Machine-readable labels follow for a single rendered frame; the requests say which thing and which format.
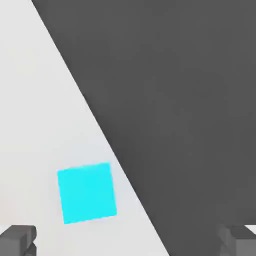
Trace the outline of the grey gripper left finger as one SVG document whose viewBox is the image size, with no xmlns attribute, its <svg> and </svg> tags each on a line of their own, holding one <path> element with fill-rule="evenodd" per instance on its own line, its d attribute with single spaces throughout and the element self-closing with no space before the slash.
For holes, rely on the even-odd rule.
<svg viewBox="0 0 256 256">
<path fill-rule="evenodd" d="M 11 225 L 0 234 L 0 256 L 37 256 L 34 225 Z"/>
</svg>

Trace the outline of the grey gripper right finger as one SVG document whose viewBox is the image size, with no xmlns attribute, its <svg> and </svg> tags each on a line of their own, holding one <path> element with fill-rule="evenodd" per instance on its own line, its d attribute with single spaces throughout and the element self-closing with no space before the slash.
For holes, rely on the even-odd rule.
<svg viewBox="0 0 256 256">
<path fill-rule="evenodd" d="M 218 236 L 221 240 L 218 256 L 256 256 L 256 234 L 245 225 L 222 225 Z"/>
</svg>

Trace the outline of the small cyan cube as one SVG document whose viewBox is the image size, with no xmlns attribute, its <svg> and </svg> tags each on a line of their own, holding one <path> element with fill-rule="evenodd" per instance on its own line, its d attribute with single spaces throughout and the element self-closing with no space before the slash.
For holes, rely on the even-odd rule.
<svg viewBox="0 0 256 256">
<path fill-rule="evenodd" d="M 65 225 L 117 215 L 108 162 L 59 170 L 57 181 Z"/>
</svg>

